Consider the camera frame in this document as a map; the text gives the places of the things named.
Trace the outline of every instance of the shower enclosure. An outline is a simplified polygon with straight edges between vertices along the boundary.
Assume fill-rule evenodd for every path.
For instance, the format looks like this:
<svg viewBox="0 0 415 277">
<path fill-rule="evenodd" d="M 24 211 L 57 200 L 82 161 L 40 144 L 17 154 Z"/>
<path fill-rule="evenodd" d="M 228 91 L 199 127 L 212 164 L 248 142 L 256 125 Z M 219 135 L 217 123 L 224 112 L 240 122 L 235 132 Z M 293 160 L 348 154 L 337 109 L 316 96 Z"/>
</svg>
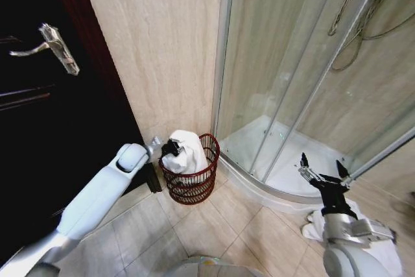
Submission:
<svg viewBox="0 0 415 277">
<path fill-rule="evenodd" d="M 263 189 L 312 202 L 299 174 L 356 178 L 414 136 L 415 0 L 221 0 L 213 131 Z"/>
</svg>

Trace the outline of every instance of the shower door frame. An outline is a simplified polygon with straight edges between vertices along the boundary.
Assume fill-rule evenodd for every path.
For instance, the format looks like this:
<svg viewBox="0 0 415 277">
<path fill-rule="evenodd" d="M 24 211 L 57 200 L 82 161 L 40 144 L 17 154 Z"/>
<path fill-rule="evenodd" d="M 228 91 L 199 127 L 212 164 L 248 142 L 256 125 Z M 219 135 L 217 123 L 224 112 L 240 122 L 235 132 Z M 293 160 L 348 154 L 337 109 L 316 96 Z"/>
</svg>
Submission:
<svg viewBox="0 0 415 277">
<path fill-rule="evenodd" d="M 347 28 L 346 33 L 344 34 L 343 38 L 339 41 L 337 48 L 335 49 L 335 53 L 333 53 L 332 57 L 330 58 L 329 62 L 327 63 L 325 69 L 322 71 L 322 74 L 320 75 L 320 78 L 318 79 L 318 82 L 314 85 L 314 88 L 310 94 L 310 97 L 308 98 L 307 102 L 304 104 L 301 112 L 298 114 L 294 124 L 290 127 L 289 133 L 287 137 L 284 139 L 283 143 L 279 146 L 278 151 L 276 152 L 276 155 L 271 162 L 266 175 L 264 179 L 258 180 L 253 175 L 251 175 L 249 172 L 247 172 L 245 169 L 243 169 L 240 165 L 235 163 L 232 159 L 230 159 L 226 154 L 224 154 L 222 151 L 220 152 L 220 157 L 225 161 L 228 162 L 240 175 L 242 178 L 247 180 L 248 182 L 252 183 L 253 185 L 257 186 L 258 188 L 262 189 L 263 191 L 266 191 L 267 193 L 274 195 L 276 197 L 279 197 L 284 200 L 289 200 L 292 202 L 298 202 L 301 204 L 319 204 L 322 202 L 321 197 L 308 197 L 308 196 L 301 196 L 301 195 L 293 195 L 290 193 L 286 193 L 284 191 L 280 191 L 278 189 L 275 189 L 273 187 L 270 187 L 265 184 L 264 181 L 267 180 L 267 177 L 269 176 L 274 164 L 276 163 L 278 156 L 280 155 L 282 149 L 284 148 L 286 142 L 288 139 L 290 139 L 290 136 L 293 133 L 293 129 L 296 128 L 298 123 L 301 121 L 302 117 L 305 115 L 306 110 L 308 109 L 311 101 L 313 100 L 315 94 L 317 93 L 318 88 L 320 87 L 322 81 L 324 80 L 325 76 L 327 75 L 328 71 L 331 68 L 331 65 L 333 64 L 336 55 L 341 50 L 342 46 L 346 42 L 348 35 L 353 30 L 354 25 L 356 24 L 360 13 L 364 10 L 365 5 L 368 0 L 361 0 L 358 9 L 356 11 L 356 14 L 354 15 L 352 21 L 349 24 L 349 27 Z M 216 55 L 216 62 L 215 62 L 215 82 L 214 82 L 214 90 L 213 90 L 213 104 L 212 104 L 212 116 L 211 116 L 211 133 L 216 136 L 217 135 L 217 126 L 219 123 L 219 112 L 220 112 L 220 99 L 221 99 L 221 93 L 222 93 L 222 83 L 223 83 L 223 77 L 224 77 L 224 67 L 225 67 L 225 61 L 226 61 L 226 48 L 227 48 L 227 42 L 228 42 L 228 31 L 230 27 L 230 14 L 231 14 L 231 2 L 232 0 L 220 0 L 220 10 L 219 10 L 219 28 L 218 28 L 218 35 L 217 35 L 217 55 Z M 274 118 L 270 122 L 271 127 L 275 120 L 276 120 L 277 113 L 274 115 Z M 389 154 L 396 151 L 400 146 L 408 142 L 410 139 L 412 139 L 415 136 L 415 127 L 413 127 L 411 130 L 409 130 L 407 133 L 405 133 L 403 136 L 395 140 L 391 145 L 389 145 L 385 150 L 380 152 L 378 155 L 373 157 L 369 162 L 365 163 L 361 168 L 357 169 L 354 173 L 351 174 L 350 180 L 354 180 L 358 178 L 360 175 L 362 175 L 364 172 L 372 168 L 375 164 L 380 162 L 382 159 L 386 158 Z M 267 135 L 264 136 L 263 142 L 267 139 Z M 257 155 L 261 152 L 261 148 L 263 146 L 263 142 L 261 143 L 260 148 L 258 148 Z"/>
</svg>

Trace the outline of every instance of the white towel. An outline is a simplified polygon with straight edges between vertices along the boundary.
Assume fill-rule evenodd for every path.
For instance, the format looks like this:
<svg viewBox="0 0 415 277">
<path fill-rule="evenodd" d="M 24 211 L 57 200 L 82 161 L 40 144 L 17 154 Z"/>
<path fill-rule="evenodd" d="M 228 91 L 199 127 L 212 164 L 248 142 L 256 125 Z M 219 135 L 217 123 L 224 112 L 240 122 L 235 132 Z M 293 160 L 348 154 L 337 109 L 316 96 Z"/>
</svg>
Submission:
<svg viewBox="0 0 415 277">
<path fill-rule="evenodd" d="M 208 167 L 208 161 L 197 134 L 176 130 L 170 138 L 176 141 L 179 147 L 183 147 L 183 150 L 177 156 L 167 154 L 161 159 L 168 170 L 183 175 L 191 175 Z"/>
<path fill-rule="evenodd" d="M 350 208 L 356 213 L 358 219 L 367 219 L 365 215 L 360 212 L 359 206 L 356 202 L 346 199 Z M 321 210 L 316 210 L 307 218 L 311 223 L 306 224 L 302 228 L 304 237 L 323 241 L 324 231 L 324 217 Z M 383 264 L 391 277 L 402 276 L 402 264 L 396 252 L 396 247 L 391 240 L 377 241 L 370 243 L 370 248 L 362 249 L 371 254 L 375 259 Z"/>
</svg>

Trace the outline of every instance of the shower wall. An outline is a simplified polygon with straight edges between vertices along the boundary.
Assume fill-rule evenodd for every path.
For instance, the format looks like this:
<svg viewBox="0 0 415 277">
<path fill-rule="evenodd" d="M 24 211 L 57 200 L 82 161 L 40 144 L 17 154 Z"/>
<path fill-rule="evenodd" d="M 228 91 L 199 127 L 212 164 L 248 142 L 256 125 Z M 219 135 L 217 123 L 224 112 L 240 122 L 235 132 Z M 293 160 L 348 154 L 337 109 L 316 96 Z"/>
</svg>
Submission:
<svg viewBox="0 0 415 277">
<path fill-rule="evenodd" d="M 392 28 L 414 8 L 415 0 L 385 0 L 367 35 Z M 367 162 L 415 123 L 414 44 L 415 19 L 396 32 L 364 41 L 349 68 L 326 75 L 297 131 Z M 346 64 L 355 48 L 350 45 L 335 66 Z"/>
<path fill-rule="evenodd" d="M 222 139 L 267 111 L 273 80 L 305 0 L 232 0 L 217 133 Z"/>
<path fill-rule="evenodd" d="M 313 33 L 313 48 L 306 51 L 278 116 L 284 125 L 293 124 L 327 62 L 321 54 L 338 42 L 327 37 L 326 27 L 342 1 L 232 0 L 219 139 L 262 115 L 274 116 Z"/>
</svg>

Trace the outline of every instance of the metal frame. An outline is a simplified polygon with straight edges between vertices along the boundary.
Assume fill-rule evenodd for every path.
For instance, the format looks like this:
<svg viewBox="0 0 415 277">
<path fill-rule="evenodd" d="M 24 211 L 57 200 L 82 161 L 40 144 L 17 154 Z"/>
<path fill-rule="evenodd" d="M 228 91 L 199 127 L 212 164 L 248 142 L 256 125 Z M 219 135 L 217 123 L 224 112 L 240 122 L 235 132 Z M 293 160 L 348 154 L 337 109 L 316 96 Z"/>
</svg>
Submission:
<svg viewBox="0 0 415 277">
<path fill-rule="evenodd" d="M 401 137 L 395 140 L 392 144 L 390 144 L 379 154 L 374 156 L 371 160 L 369 160 L 364 165 L 359 167 L 356 171 L 354 171 L 352 174 L 350 174 L 350 180 L 356 180 L 358 177 L 360 177 L 360 175 L 362 175 L 367 170 L 377 165 L 379 162 L 384 160 L 393 152 L 397 151 L 400 147 L 404 146 L 404 144 L 408 143 L 413 138 L 415 138 L 415 126 L 412 127 L 409 131 L 405 132 Z"/>
<path fill-rule="evenodd" d="M 252 183 L 253 185 L 257 186 L 259 189 L 262 189 L 263 191 L 266 191 L 270 195 L 274 195 L 276 197 L 279 197 L 284 200 L 289 200 L 292 202 L 298 202 L 301 204 L 319 204 L 322 202 L 321 197 L 306 197 L 306 196 L 300 196 L 300 195 L 293 195 L 290 193 L 286 193 L 283 191 L 279 191 L 278 189 L 274 189 L 273 187 L 270 187 L 265 184 L 267 178 L 269 177 L 269 174 L 275 165 L 279 155 L 281 154 L 281 151 L 283 147 L 285 146 L 285 143 L 292 135 L 293 129 L 295 129 L 302 118 L 305 115 L 305 112 L 307 111 L 311 101 L 313 100 L 315 94 L 317 93 L 322 81 L 326 77 L 331 64 L 334 62 L 335 56 L 340 51 L 342 45 L 346 41 L 348 34 L 352 30 L 354 24 L 357 21 L 357 18 L 359 14 L 362 12 L 365 4 L 368 0 L 362 0 L 360 7 L 358 9 L 358 14 L 353 18 L 353 21 L 350 24 L 349 29 L 347 30 L 345 36 L 339 43 L 335 53 L 333 54 L 332 58 L 328 62 L 326 69 L 321 74 L 318 82 L 316 83 L 314 90 L 310 94 L 310 97 L 308 98 L 307 102 L 305 103 L 304 107 L 302 108 L 300 114 L 296 118 L 296 121 L 294 122 L 293 126 L 290 128 L 289 133 L 287 134 L 287 137 L 285 138 L 284 142 L 279 147 L 278 153 L 276 154 L 274 160 L 272 161 L 270 167 L 267 170 L 267 173 L 265 175 L 265 178 L 263 179 L 264 182 L 256 179 L 249 173 L 247 173 L 242 167 L 240 167 L 237 163 L 235 163 L 232 159 L 230 159 L 227 155 L 225 155 L 222 151 L 220 152 L 220 157 L 223 158 L 226 162 L 228 162 L 239 174 L 242 178 L 247 180 L 248 182 Z M 230 25 L 230 12 L 231 12 L 231 0 L 220 0 L 220 11 L 219 11 L 219 29 L 218 29 L 218 35 L 217 35 L 217 54 L 216 54 L 216 62 L 215 62 L 215 82 L 214 82 L 214 90 L 213 90 L 213 104 L 212 104 L 212 117 L 211 117 L 211 133 L 213 133 L 215 136 L 217 135 L 217 126 L 218 126 L 218 120 L 219 120 L 219 112 L 220 112 L 220 98 L 221 98 L 221 92 L 222 92 L 222 81 L 224 76 L 224 66 L 225 66 L 225 60 L 226 60 L 226 45 L 228 42 L 228 31 L 229 31 L 229 25 Z M 373 157 L 369 162 L 364 164 L 362 167 L 357 169 L 352 175 L 351 179 L 356 179 L 360 175 L 362 175 L 364 172 L 372 168 L 375 164 L 380 162 L 382 159 L 387 157 L 389 154 L 397 150 L 400 146 L 408 142 L 411 138 L 415 136 L 415 127 L 409 130 L 407 133 L 405 133 L 403 136 L 401 136 L 399 139 L 397 139 L 393 144 L 388 146 L 385 150 L 380 152 L 378 155 Z"/>
<path fill-rule="evenodd" d="M 213 85 L 213 103 L 211 117 L 211 133 L 216 136 L 220 110 L 220 95 L 225 68 L 226 45 L 228 44 L 229 21 L 232 0 L 220 0 L 219 25 L 216 46 L 215 82 Z"/>
<path fill-rule="evenodd" d="M 222 158 L 225 162 L 229 163 L 238 173 L 239 175 L 249 183 L 253 184 L 254 186 L 258 187 L 259 189 L 266 191 L 268 194 L 272 196 L 276 196 L 278 198 L 297 202 L 299 204 L 321 204 L 322 198 L 318 197 L 307 197 L 307 196 L 300 196 L 300 195 L 293 195 L 290 193 L 286 193 L 284 191 L 280 191 L 273 187 L 270 187 L 263 183 L 262 181 L 256 179 L 254 176 L 247 173 L 242 167 L 240 167 L 237 163 L 235 163 L 232 159 L 230 159 L 227 155 L 220 152 L 220 158 Z"/>
<path fill-rule="evenodd" d="M 344 35 L 343 39 L 340 41 L 339 45 L 337 46 L 337 49 L 336 49 L 335 53 L 333 53 L 333 55 L 332 55 L 332 57 L 331 57 L 330 61 L 328 62 L 327 66 L 326 66 L 326 69 L 324 70 L 324 72 L 323 72 L 323 73 L 322 73 L 322 75 L 320 76 L 320 78 L 319 78 L 318 82 L 316 83 L 316 85 L 315 85 L 315 87 L 314 87 L 314 90 L 311 92 L 311 94 L 310 94 L 310 96 L 309 96 L 309 98 L 308 98 L 307 102 L 306 102 L 306 103 L 305 103 L 305 105 L 303 106 L 303 108 L 302 108 L 302 110 L 301 110 L 300 114 L 297 116 L 297 118 L 296 118 L 296 120 L 295 120 L 295 122 L 294 122 L 293 126 L 290 128 L 290 130 L 289 130 L 288 134 L 286 135 L 285 140 L 284 140 L 284 141 L 283 141 L 283 143 L 279 146 L 278 152 L 277 152 L 276 156 L 274 157 L 274 160 L 272 161 L 271 165 L 270 165 L 270 166 L 268 167 L 268 169 L 267 169 L 267 173 L 265 174 L 265 177 L 264 177 L 264 179 L 263 179 L 264 183 L 266 183 L 266 182 L 267 182 L 267 179 L 268 179 L 268 177 L 269 177 L 269 175 L 270 175 L 270 173 L 271 173 L 271 170 L 272 170 L 272 168 L 275 166 L 275 164 L 276 164 L 276 162 L 277 162 L 277 160 L 278 160 L 278 158 L 279 158 L 279 155 L 281 154 L 281 152 L 282 152 L 282 150 L 283 150 L 283 148 L 284 148 L 285 144 L 286 144 L 286 143 L 288 142 L 288 140 L 290 139 L 290 137 L 291 137 L 291 135 L 292 135 L 292 133 L 293 133 L 293 130 L 297 128 L 298 124 L 299 124 L 299 123 L 300 123 L 300 121 L 303 119 L 303 117 L 304 117 L 304 115 L 305 115 L 306 111 L 308 110 L 308 108 L 309 108 L 309 106 L 310 106 L 311 102 L 312 102 L 312 101 L 313 101 L 313 99 L 314 99 L 314 96 L 317 94 L 317 92 L 318 92 L 318 90 L 319 90 L 319 88 L 320 88 L 320 85 L 322 84 L 322 82 L 323 82 L 323 80 L 325 79 L 325 77 L 326 77 L 327 73 L 328 73 L 328 72 L 329 72 L 329 70 L 331 69 L 331 66 L 333 65 L 333 62 L 335 61 L 336 56 L 339 54 L 340 50 L 342 49 L 342 47 L 343 47 L 344 43 L 346 42 L 346 40 L 347 40 L 347 38 L 348 38 L 348 36 L 349 36 L 350 32 L 352 31 L 352 29 L 353 29 L 354 25 L 355 25 L 355 24 L 356 24 L 356 22 L 358 21 L 360 14 L 361 14 L 361 13 L 362 13 L 362 11 L 364 10 L 364 8 L 365 8 L 365 6 L 366 6 L 366 3 L 367 3 L 367 2 L 368 2 L 368 0 L 362 0 L 362 1 L 361 1 L 361 3 L 360 3 L 360 7 L 359 7 L 359 9 L 358 9 L 357 13 L 355 14 L 355 17 L 353 18 L 353 21 L 350 23 L 350 26 L 349 26 L 349 28 L 348 28 L 347 32 L 345 33 L 345 35 Z"/>
</svg>

